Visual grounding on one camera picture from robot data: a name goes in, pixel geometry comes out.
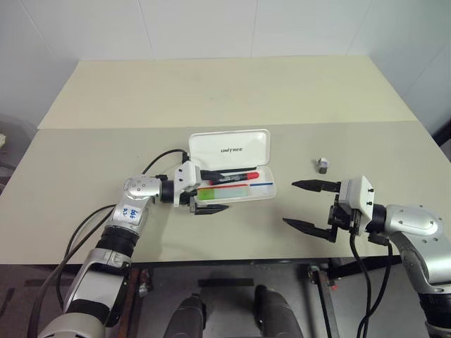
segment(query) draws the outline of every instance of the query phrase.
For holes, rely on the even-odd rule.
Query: white tile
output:
[[[443,48],[403,97],[430,134],[451,119],[449,53],[447,46]]]
[[[0,1],[0,120],[36,126],[74,67],[54,60],[18,0]]]
[[[403,95],[446,43],[449,0],[375,0],[350,54],[370,55]]]
[[[250,56],[257,0],[140,0],[156,58]]]
[[[342,55],[369,0],[259,0],[253,56]]]
[[[133,0],[22,0],[57,57],[82,60],[152,57]]]

